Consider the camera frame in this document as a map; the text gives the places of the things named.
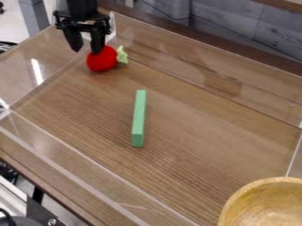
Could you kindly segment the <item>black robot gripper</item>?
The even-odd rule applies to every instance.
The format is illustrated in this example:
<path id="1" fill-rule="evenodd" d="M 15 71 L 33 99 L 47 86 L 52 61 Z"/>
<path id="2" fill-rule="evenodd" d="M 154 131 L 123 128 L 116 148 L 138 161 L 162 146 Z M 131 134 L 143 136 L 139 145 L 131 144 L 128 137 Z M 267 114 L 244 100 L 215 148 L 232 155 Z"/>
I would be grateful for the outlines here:
<path id="1" fill-rule="evenodd" d="M 91 50 L 97 54 L 105 46 L 105 35 L 111 34 L 109 16 L 99 11 L 83 18 L 68 11 L 55 11 L 53 16 L 55 27 L 63 30 L 72 51 L 77 52 L 84 46 L 80 32 L 91 32 Z"/>

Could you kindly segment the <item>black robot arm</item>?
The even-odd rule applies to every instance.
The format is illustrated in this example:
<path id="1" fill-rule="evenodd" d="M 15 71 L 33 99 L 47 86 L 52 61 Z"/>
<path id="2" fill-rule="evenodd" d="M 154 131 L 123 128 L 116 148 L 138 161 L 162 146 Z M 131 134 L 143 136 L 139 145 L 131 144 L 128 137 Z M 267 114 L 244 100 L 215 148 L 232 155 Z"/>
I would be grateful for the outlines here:
<path id="1" fill-rule="evenodd" d="M 91 51 L 97 54 L 111 34 L 109 16 L 97 11 L 96 0 L 65 0 L 65 8 L 53 11 L 55 28 L 64 33 L 72 51 L 84 46 L 81 33 L 91 37 Z"/>

